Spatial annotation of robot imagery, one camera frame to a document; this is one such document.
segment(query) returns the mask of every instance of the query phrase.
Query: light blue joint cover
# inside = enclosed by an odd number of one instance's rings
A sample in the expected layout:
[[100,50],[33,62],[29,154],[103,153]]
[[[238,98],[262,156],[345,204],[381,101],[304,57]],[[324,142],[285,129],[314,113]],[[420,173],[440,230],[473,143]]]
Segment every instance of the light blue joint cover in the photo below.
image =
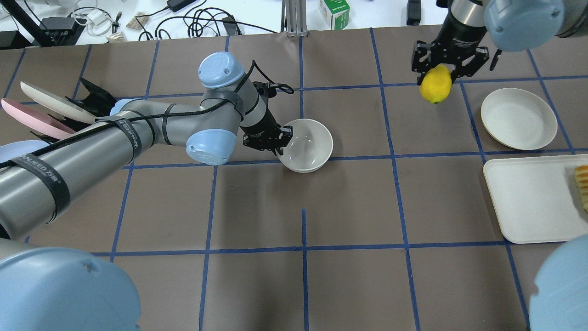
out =
[[207,129],[194,133],[186,142],[186,153],[198,162],[220,166],[229,161],[237,136],[224,129]]
[[562,0],[493,0],[484,22],[494,44],[507,52],[543,45],[562,27]]
[[208,55],[198,68],[198,78],[207,88],[231,85],[245,75],[243,66],[229,52]]
[[111,109],[110,115],[113,116],[117,112],[120,112],[122,107],[126,106],[127,103],[135,100],[144,100],[144,99],[120,99],[119,101],[114,104],[114,107]]
[[545,260],[531,296],[532,331],[588,330],[588,234],[568,241]]
[[42,247],[0,260],[0,329],[138,331],[139,295],[117,265]]

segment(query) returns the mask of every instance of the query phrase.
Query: table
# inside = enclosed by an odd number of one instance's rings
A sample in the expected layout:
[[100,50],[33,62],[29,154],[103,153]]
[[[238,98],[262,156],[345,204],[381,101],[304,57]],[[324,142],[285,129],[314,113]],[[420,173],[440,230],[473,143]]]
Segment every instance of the table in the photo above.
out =
[[[196,105],[196,68],[227,50],[275,81],[279,123],[313,118],[335,147],[310,174],[237,146],[226,165],[156,145],[29,242],[121,266],[142,301],[142,330],[525,330],[533,279],[559,246],[506,241],[482,165],[588,152],[585,39],[504,54],[456,81],[438,105],[410,71],[415,40],[439,26],[311,31],[0,52],[4,97],[42,109],[21,80],[83,98],[84,77],[117,98]],[[484,45],[492,48],[489,40]],[[517,87],[559,120],[551,144],[515,151],[484,130],[485,96]],[[30,139],[0,113],[0,144]]]
[[[21,6],[26,10],[26,7],[21,2]],[[203,0],[196,1],[194,4],[174,13],[170,10],[162,12],[152,17],[152,19],[145,25],[146,29],[153,33],[157,24],[167,17],[175,15],[185,15],[192,7],[204,3]],[[348,0],[351,6],[350,22],[347,29],[358,28],[377,28],[377,27],[402,27],[406,25],[406,0]],[[58,16],[65,17],[69,10],[58,6],[49,6],[45,4],[30,3],[33,11],[40,18]],[[83,0],[79,6],[94,6],[93,0]],[[126,28],[127,22],[132,20],[133,15],[137,12],[153,13],[166,6],[165,0],[157,1],[140,1],[140,0],[120,0],[114,1],[98,1],[99,8],[102,8],[110,13],[114,18],[116,13],[122,12],[120,19],[121,28],[128,41],[136,41],[139,38],[140,31]],[[203,7],[218,7],[233,14],[235,19],[240,22],[259,25],[274,31],[280,31],[280,20],[282,15],[282,0],[241,0],[241,1],[226,1],[226,0],[206,0]],[[309,30],[327,30],[329,29],[325,19],[319,12],[319,0],[307,0],[307,25]],[[422,3],[422,20],[421,25],[441,24],[447,15],[447,9],[438,8],[434,0],[425,0]],[[225,34],[224,27],[220,25],[220,31]],[[173,19],[166,22],[162,28],[165,28],[174,39],[186,38],[187,29],[181,19]],[[240,26],[244,34],[265,34],[266,31],[259,30],[252,27]],[[0,9],[0,31],[15,30],[14,22]],[[20,27],[21,33],[30,41],[32,37]],[[203,36],[214,36],[212,30],[205,29]],[[85,44],[103,44],[106,42],[106,35],[102,37],[92,37],[84,31],[78,41],[78,45]]]

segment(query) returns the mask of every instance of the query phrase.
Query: yellow lemon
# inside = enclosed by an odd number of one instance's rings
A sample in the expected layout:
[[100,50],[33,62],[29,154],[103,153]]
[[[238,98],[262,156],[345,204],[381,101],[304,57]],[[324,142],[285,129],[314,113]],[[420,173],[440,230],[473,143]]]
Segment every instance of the yellow lemon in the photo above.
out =
[[447,98],[451,85],[451,72],[446,66],[439,64],[426,73],[420,85],[420,94],[432,104],[438,104]]

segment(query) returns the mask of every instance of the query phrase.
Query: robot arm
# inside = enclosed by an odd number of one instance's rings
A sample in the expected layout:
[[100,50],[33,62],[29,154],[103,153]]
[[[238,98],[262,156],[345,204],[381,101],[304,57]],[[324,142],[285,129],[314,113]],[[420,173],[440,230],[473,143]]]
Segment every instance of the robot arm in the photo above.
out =
[[479,47],[489,32],[498,51],[518,52],[535,48],[554,35],[561,38],[588,35],[588,0],[437,0],[449,9],[437,38],[427,44],[417,41],[412,71],[420,76],[439,64],[455,66],[452,80],[473,76],[489,59]]
[[207,57],[198,73],[208,90],[196,109],[120,100],[111,116],[71,138],[13,159],[18,166],[0,165],[0,237],[24,239],[154,144],[184,145],[194,160],[221,165],[228,161],[241,127],[245,145],[282,153],[292,128],[277,124],[268,109],[272,87],[251,83],[227,52]]

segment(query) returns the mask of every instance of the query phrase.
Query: white plate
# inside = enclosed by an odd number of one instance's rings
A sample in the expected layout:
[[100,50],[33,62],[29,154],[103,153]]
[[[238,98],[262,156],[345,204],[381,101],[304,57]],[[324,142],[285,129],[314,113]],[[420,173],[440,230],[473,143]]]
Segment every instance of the white plate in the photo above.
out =
[[482,123],[494,139],[518,150],[545,147],[557,133],[557,119],[549,105],[518,88],[490,93],[482,103]]
[[513,243],[568,241],[588,233],[574,169],[588,155],[490,160],[484,165],[500,229]]
[[45,91],[40,87],[36,87],[27,82],[21,82],[21,90],[39,104],[49,108],[54,112],[62,114],[65,117],[71,118],[72,120],[88,124],[92,124],[94,121],[96,121],[96,117],[94,115],[79,108],[66,99],[58,97],[57,95],[49,91]]

